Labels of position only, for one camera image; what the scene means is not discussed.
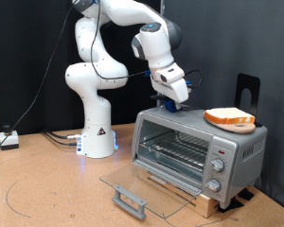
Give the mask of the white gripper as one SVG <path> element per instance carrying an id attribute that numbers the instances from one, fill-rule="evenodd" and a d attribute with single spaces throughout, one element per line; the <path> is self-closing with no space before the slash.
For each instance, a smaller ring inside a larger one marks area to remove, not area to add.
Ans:
<path id="1" fill-rule="evenodd" d="M 169 79 L 165 77 L 164 80 L 151 79 L 151 85 L 158 93 L 176 101 L 176 110 L 181 110 L 181 103 L 188 99 L 186 81 L 183 78 Z"/>

